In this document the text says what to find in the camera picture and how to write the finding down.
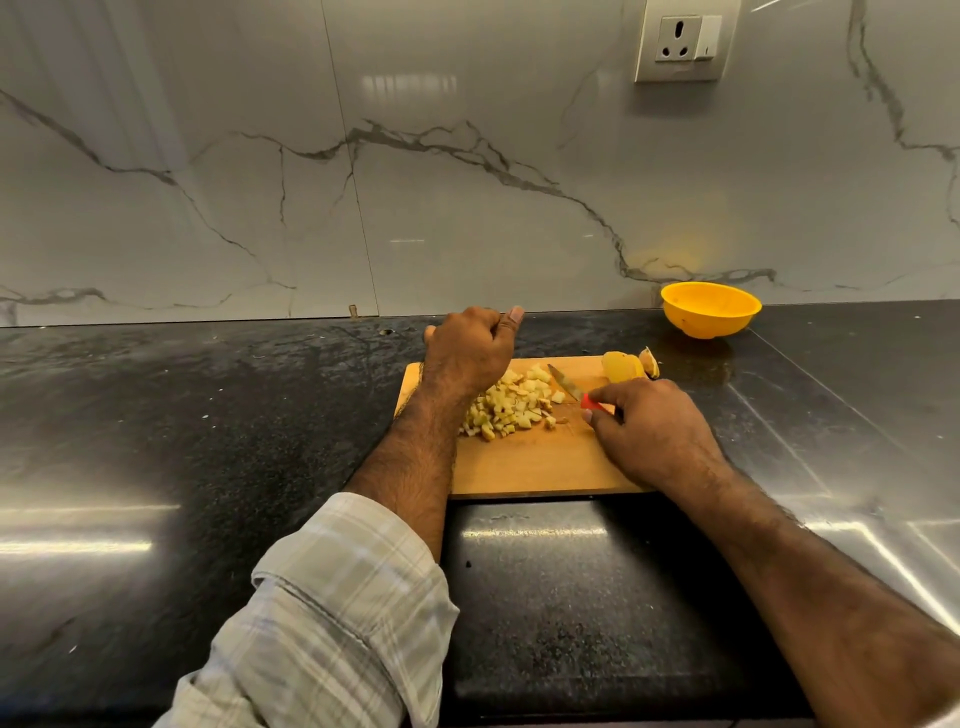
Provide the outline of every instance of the cuff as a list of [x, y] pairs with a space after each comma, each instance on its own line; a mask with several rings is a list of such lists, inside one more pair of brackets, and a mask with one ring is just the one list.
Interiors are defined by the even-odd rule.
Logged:
[[253, 570], [273, 577], [379, 659], [414, 728], [440, 716], [442, 667], [459, 610], [423, 540], [369, 498], [338, 493]]

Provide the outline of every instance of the switch plate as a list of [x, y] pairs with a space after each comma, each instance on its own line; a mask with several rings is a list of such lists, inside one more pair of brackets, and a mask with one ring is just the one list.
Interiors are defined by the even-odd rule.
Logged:
[[[647, 0], [634, 81], [663, 83], [720, 79], [730, 57], [739, 15], [740, 0]], [[676, 38], [676, 24], [680, 20], [684, 21], [684, 27], [681, 37]], [[692, 53], [688, 51], [689, 55], [675, 60], [674, 53], [679, 53], [684, 46], [670, 42], [671, 38], [690, 39], [691, 44], [685, 47]], [[664, 55], [664, 49], [669, 50], [669, 56]]]
[[700, 34], [697, 36], [695, 61], [712, 61], [717, 56], [720, 45], [720, 30], [723, 28], [723, 15], [704, 15], [700, 19]]

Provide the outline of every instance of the yellow bowl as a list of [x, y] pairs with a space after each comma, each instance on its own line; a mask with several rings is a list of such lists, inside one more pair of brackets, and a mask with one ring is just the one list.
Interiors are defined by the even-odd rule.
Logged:
[[756, 296], [739, 288], [699, 280], [670, 283], [660, 294], [670, 323], [695, 339], [737, 333], [763, 307]]

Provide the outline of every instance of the rolled-up sleeve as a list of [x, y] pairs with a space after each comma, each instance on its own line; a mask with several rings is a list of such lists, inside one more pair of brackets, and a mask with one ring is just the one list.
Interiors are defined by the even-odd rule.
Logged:
[[437, 725], [458, 610], [397, 515], [333, 496], [267, 551], [253, 585], [158, 725]]

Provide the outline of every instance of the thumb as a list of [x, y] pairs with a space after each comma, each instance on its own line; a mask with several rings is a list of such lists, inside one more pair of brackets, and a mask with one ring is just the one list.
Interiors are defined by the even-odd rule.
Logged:
[[618, 464], [620, 442], [623, 437], [623, 425], [606, 409], [582, 409], [580, 414], [587, 424], [593, 427], [600, 447], [614, 465]]
[[520, 322], [523, 321], [523, 309], [515, 305], [507, 313], [500, 316], [500, 321], [496, 325], [496, 334], [494, 340], [503, 347], [514, 349], [514, 340], [516, 339], [516, 330], [520, 328]]

